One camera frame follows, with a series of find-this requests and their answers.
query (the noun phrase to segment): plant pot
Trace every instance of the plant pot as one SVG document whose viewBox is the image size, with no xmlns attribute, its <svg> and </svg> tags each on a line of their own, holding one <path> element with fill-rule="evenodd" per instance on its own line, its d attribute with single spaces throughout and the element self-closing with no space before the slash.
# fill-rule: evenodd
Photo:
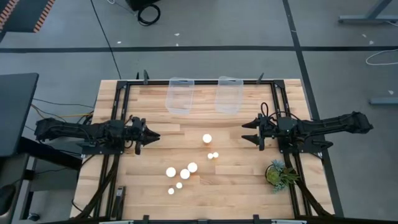
<svg viewBox="0 0 398 224">
<path fill-rule="evenodd" d="M 273 184 L 271 181 L 269 181 L 269 172 L 272 171 L 272 169 L 274 169 L 274 166 L 271 164 L 266 169 L 265 177 L 266 177 L 266 180 L 267 180 L 268 183 L 270 183 L 271 185 L 275 186 L 275 184 Z"/>
</svg>

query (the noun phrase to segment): white cable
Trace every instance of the white cable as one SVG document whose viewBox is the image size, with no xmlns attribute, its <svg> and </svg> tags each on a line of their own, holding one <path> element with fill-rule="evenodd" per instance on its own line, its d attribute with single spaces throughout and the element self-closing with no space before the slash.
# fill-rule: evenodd
<svg viewBox="0 0 398 224">
<path fill-rule="evenodd" d="M 386 23 L 398 27 L 397 24 L 393 24 L 392 22 L 387 21 Z M 370 58 L 373 58 L 373 57 L 376 56 L 376 55 L 383 54 L 383 53 L 387 53 L 387 52 L 395 52 L 395 51 L 398 51 L 398 49 L 394 49 L 394 50 L 383 50 L 383 51 L 380 51 L 380 52 L 378 52 L 378 53 L 376 53 L 376 54 L 373 54 L 373 55 L 371 55 L 370 57 L 368 57 L 368 58 L 366 59 L 366 64 L 367 64 L 367 65 L 374 65 L 374 66 L 376 66 L 376 65 L 398 65 L 398 62 L 391 62 L 391 63 L 370 63 L 370 62 L 369 62 L 369 59 L 370 59 Z"/>
<path fill-rule="evenodd" d="M 391 24 L 391 25 L 393 25 L 393 26 L 396 26 L 396 27 L 398 27 L 398 25 L 397 25 L 397 24 L 393 24 L 392 22 L 388 22 L 388 21 L 387 21 L 387 23 L 388 23 L 388 24 Z"/>
</svg>

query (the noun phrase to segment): black floor stripe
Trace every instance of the black floor stripe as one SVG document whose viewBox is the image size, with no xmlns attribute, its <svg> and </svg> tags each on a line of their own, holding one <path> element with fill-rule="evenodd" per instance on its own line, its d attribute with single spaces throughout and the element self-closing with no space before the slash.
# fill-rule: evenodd
<svg viewBox="0 0 398 224">
<path fill-rule="evenodd" d="M 294 51 L 292 46 L 186 46 L 113 47 L 113 52 L 189 52 L 189 51 Z M 78 48 L 1 48 L 0 53 L 85 53 L 110 52 L 109 47 Z"/>
<path fill-rule="evenodd" d="M 398 46 L 356 46 L 356 47 L 300 47 L 301 51 L 316 52 L 349 52 L 349 51 L 382 51 L 398 49 Z"/>
<path fill-rule="evenodd" d="M 0 41 L 5 34 L 0 33 Z M 195 52 L 195 51 L 286 51 L 295 52 L 351 52 L 382 51 L 398 49 L 398 46 L 369 47 L 300 47 L 300 46 L 186 46 L 186 47 L 113 47 L 113 52 Z M 100 53 L 110 52 L 108 47 L 64 47 L 64 48 L 0 48 L 0 53 Z"/>
<path fill-rule="evenodd" d="M 310 77 L 308 76 L 307 67 L 305 66 L 304 56 L 302 52 L 302 48 L 300 47 L 299 38 L 297 36 L 296 28 L 294 25 L 292 11 L 290 10 L 288 0 L 282 0 L 287 16 L 287 21 L 290 28 L 290 33 L 292 34 L 293 44 L 298 60 L 298 65 L 300 67 L 300 71 L 302 74 L 302 80 L 305 88 L 305 92 L 307 94 L 308 104 L 310 106 L 311 116 L 313 119 L 320 119 L 317 104 L 315 102 L 315 97 L 312 91 Z M 323 166 L 325 169 L 326 179 L 329 186 L 330 196 L 333 203 L 333 208 L 335 210 L 335 214 L 338 217 L 343 217 L 343 208 L 341 206 L 340 197 L 337 191 L 336 179 L 333 173 L 333 169 L 330 162 L 329 153 L 327 150 L 323 151 Z"/>
</svg>

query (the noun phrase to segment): striped warning tape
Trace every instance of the striped warning tape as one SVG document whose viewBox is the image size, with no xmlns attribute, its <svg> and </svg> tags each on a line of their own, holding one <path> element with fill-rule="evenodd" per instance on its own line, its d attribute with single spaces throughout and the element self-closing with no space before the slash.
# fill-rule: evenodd
<svg viewBox="0 0 398 224">
<path fill-rule="evenodd" d="M 3 29 L 4 25 L 6 24 L 8 18 L 11 16 L 11 13 L 17 6 L 19 0 L 9 0 L 6 7 L 0 13 L 0 30 Z"/>
<path fill-rule="evenodd" d="M 49 15 L 52 5 L 54 4 L 55 0 L 49 0 L 45 5 L 42 14 L 39 17 L 39 20 L 36 22 L 35 28 L 33 29 L 34 32 L 38 32 L 44 23 L 45 18 Z"/>
</svg>

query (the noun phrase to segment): desk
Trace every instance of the desk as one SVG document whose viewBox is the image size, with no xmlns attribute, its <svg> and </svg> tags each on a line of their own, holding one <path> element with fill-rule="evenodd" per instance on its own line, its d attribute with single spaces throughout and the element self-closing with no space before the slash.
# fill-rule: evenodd
<svg viewBox="0 0 398 224">
<path fill-rule="evenodd" d="M 11 223 L 17 201 L 23 200 L 22 213 L 16 219 L 26 219 L 33 191 L 18 198 L 22 180 L 32 180 L 33 172 L 26 170 L 29 156 L 79 170 L 81 159 L 45 147 L 21 137 L 39 75 L 36 73 L 0 75 L 0 187 L 14 184 L 16 193 L 9 211 L 0 217 L 0 223 Z"/>
<path fill-rule="evenodd" d="M 363 21 L 363 22 L 397 22 L 398 16 L 386 16 L 380 13 L 392 2 L 392 0 L 378 0 L 378 2 L 363 16 L 340 16 L 339 23 L 345 21 Z"/>
<path fill-rule="evenodd" d="M 284 80 L 290 110 L 302 119 L 309 119 L 305 95 L 300 80 Z M 116 80 L 103 80 L 99 88 L 93 122 L 111 118 Z M 276 140 L 267 139 L 266 150 L 259 151 L 254 144 L 241 138 L 255 134 L 254 129 L 241 125 L 252 121 L 265 101 L 273 113 L 273 99 L 269 85 L 244 85 L 243 104 L 237 115 L 215 111 L 217 85 L 195 85 L 193 105 L 189 115 L 170 114 L 165 108 L 167 85 L 134 85 L 129 90 L 127 117 L 130 114 L 146 118 L 148 127 L 161 134 L 160 141 L 142 148 L 140 156 L 134 150 L 126 151 L 119 161 L 116 188 L 126 186 L 123 219 L 151 220 L 188 219 L 252 219 L 293 218 L 289 190 L 274 194 L 273 186 L 265 180 L 266 167 L 271 160 L 283 161 Z M 123 102 L 124 90 L 119 101 Z M 282 96 L 278 92 L 280 107 Z M 116 119 L 120 119 L 122 103 L 118 104 Z M 213 140 L 204 145 L 201 137 L 209 133 Z M 207 154 L 218 152 L 219 158 L 209 161 Z M 103 156 L 97 155 L 80 171 L 75 203 L 83 208 L 98 188 Z M 325 210 L 333 213 L 323 166 L 319 158 L 301 154 L 305 181 Z M 188 180 L 179 176 L 168 178 L 166 168 L 175 167 L 177 173 L 188 163 L 196 162 L 198 171 Z M 182 182 L 182 189 L 173 195 L 167 190 Z M 299 189 L 298 203 L 304 214 Z M 105 192 L 101 206 L 104 215 Z M 72 208 L 71 217 L 79 213 Z"/>
</svg>

